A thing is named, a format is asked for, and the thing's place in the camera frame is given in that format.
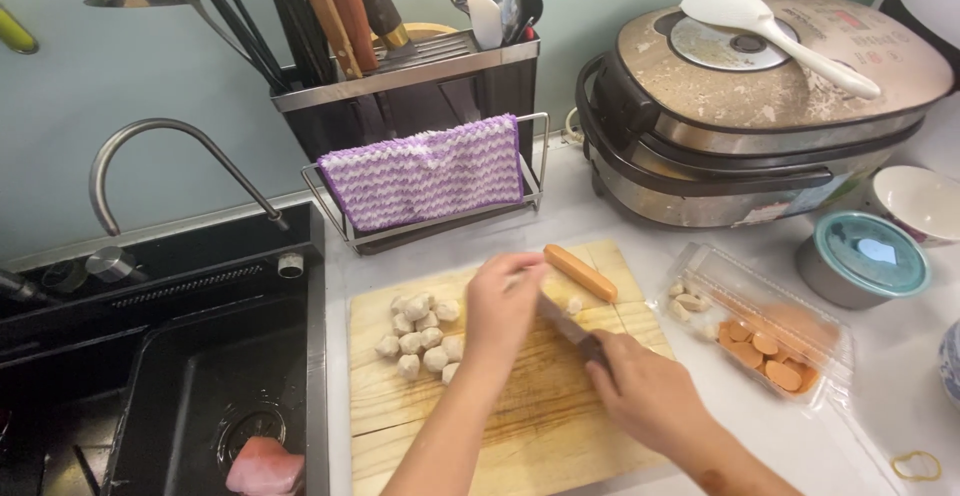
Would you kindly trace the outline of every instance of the rice cooker lid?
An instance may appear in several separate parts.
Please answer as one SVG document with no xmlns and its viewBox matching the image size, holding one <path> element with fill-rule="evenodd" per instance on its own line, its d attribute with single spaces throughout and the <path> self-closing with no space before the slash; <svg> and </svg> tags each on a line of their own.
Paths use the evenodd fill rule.
<svg viewBox="0 0 960 496">
<path fill-rule="evenodd" d="M 631 78 L 680 120 L 723 129 L 789 131 L 915 109 L 947 94 L 954 73 L 901 23 L 846 0 L 763 0 L 791 38 L 879 85 L 847 94 L 759 36 L 712 27 L 676 7 L 620 30 L 617 52 Z"/>
<path fill-rule="evenodd" d="M 930 285 L 923 250 L 904 230 L 882 218 L 834 212 L 817 222 L 813 242 L 827 265 L 870 293 L 908 297 Z"/>
</svg>

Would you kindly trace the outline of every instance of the rubber band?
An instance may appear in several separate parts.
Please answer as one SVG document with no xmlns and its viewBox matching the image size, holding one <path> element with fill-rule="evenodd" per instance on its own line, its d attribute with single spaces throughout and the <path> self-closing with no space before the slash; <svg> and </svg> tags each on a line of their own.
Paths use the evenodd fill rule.
<svg viewBox="0 0 960 496">
<path fill-rule="evenodd" d="M 932 476 L 908 476 L 904 472 L 897 469 L 898 462 L 906 462 L 914 456 L 929 456 L 933 463 L 937 465 L 937 473 Z M 910 453 L 901 454 L 900 456 L 894 456 L 890 459 L 890 467 L 894 469 L 894 473 L 897 477 L 905 478 L 906 480 L 937 480 L 940 478 L 941 474 L 944 472 L 943 468 L 940 466 L 940 460 L 936 456 L 930 454 L 926 451 L 912 451 Z"/>
</svg>

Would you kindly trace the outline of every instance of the towel rack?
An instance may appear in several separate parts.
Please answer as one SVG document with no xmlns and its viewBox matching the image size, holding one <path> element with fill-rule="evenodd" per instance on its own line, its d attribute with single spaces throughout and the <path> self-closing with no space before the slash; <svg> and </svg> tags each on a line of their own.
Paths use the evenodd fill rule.
<svg viewBox="0 0 960 496">
<path fill-rule="evenodd" d="M 330 223 L 333 224 L 333 227 L 336 228 L 337 232 L 340 233 L 340 238 L 343 242 L 351 247 L 353 251 L 360 256 L 366 256 L 371 254 L 376 254 L 382 252 L 383 250 L 388 250 L 393 248 L 393 246 L 386 246 L 383 248 L 383 241 L 386 239 L 396 238 L 399 235 L 404 235 L 406 233 L 422 231 L 425 229 L 433 228 L 433 232 L 424 232 L 424 235 L 420 236 L 410 236 L 407 240 L 397 243 L 396 246 L 400 244 L 406 244 L 420 238 L 436 234 L 439 232 L 445 232 L 447 230 L 458 227 L 458 225 L 450 224 L 457 220 L 465 219 L 471 216 L 475 216 L 482 213 L 490 213 L 490 217 L 510 212 L 513 210 L 518 210 L 523 207 L 534 207 L 534 211 L 539 211 L 541 207 L 541 199 L 544 197 L 544 177 L 546 175 L 546 155 L 547 155 L 547 143 L 548 135 L 550 134 L 550 114 L 549 113 L 533 113 L 530 115 L 524 115 L 522 117 L 517 117 L 516 121 L 518 123 L 522 122 L 533 122 L 537 119 L 543 119 L 543 147 L 540 151 L 540 164 L 539 164 L 539 173 L 534 175 L 533 171 L 530 170 L 530 165 L 527 164 L 527 161 L 523 158 L 520 159 L 520 169 L 523 172 L 523 180 L 526 182 L 526 186 L 529 190 L 525 188 L 524 192 L 529 191 L 530 193 L 525 193 L 523 196 L 523 201 L 519 204 L 494 204 L 485 207 L 477 207 L 471 210 L 465 210 L 463 212 L 458 212 L 456 214 L 451 214 L 450 216 L 443 216 L 441 218 L 434 218 L 431 220 L 424 220 L 422 222 L 416 222 L 414 224 L 404 224 L 402 226 L 395 226 L 392 228 L 387 228 L 384 230 L 379 230 L 377 232 L 371 233 L 361 233 L 360 235 L 354 230 L 354 226 L 351 225 L 350 221 L 347 220 L 346 215 L 343 213 L 342 208 L 340 208 L 339 202 L 335 198 L 330 198 L 333 204 L 337 207 L 337 210 L 340 213 L 339 219 L 334 215 L 333 210 L 330 208 L 330 205 L 324 200 L 324 196 L 321 193 L 321 190 L 324 193 L 330 194 L 330 192 L 324 188 L 318 186 L 316 183 L 313 183 L 310 179 L 310 172 L 313 171 L 320 183 L 326 184 L 326 181 L 323 179 L 323 175 L 317 171 L 320 169 L 317 163 L 313 163 L 307 166 L 304 166 L 300 170 L 300 176 L 303 177 L 303 181 L 306 183 L 307 187 L 310 189 L 310 192 L 313 193 L 313 197 L 317 200 L 320 208 L 323 209 L 323 213 L 326 214 L 326 217 L 330 219 Z M 371 243 L 377 243 L 381 245 L 376 249 L 372 249 Z"/>
</svg>

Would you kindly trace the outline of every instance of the light blue wall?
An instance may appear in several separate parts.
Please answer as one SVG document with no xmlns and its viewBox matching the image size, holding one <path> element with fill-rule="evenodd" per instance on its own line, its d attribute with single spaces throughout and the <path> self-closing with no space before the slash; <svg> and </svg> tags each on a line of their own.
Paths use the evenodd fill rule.
<svg viewBox="0 0 960 496">
<path fill-rule="evenodd" d="M 469 25 L 447 0 L 395 1 L 406 21 Z M 678 1 L 545 0 L 537 109 L 553 114 L 555 126 L 563 121 L 581 65 L 629 19 Z M 87 195 L 90 161 L 110 134 L 144 117 L 206 131 L 268 196 L 304 188 L 306 158 L 266 86 L 190 9 L 0 3 L 41 43 L 30 57 L 0 48 L 0 260 L 103 236 Z M 270 0 L 246 5 L 289 61 Z M 117 154 L 106 193 L 127 231 L 249 201 L 192 139 L 162 132 Z"/>
</svg>

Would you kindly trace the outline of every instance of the dish towel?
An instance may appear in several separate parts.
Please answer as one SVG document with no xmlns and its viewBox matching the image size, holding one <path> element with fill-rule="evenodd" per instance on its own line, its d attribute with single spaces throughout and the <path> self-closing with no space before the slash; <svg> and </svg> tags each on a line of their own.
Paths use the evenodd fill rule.
<svg viewBox="0 0 960 496">
<path fill-rule="evenodd" d="M 317 160 L 342 211 L 362 232 L 523 201 L 517 118 L 500 115 Z"/>
</svg>

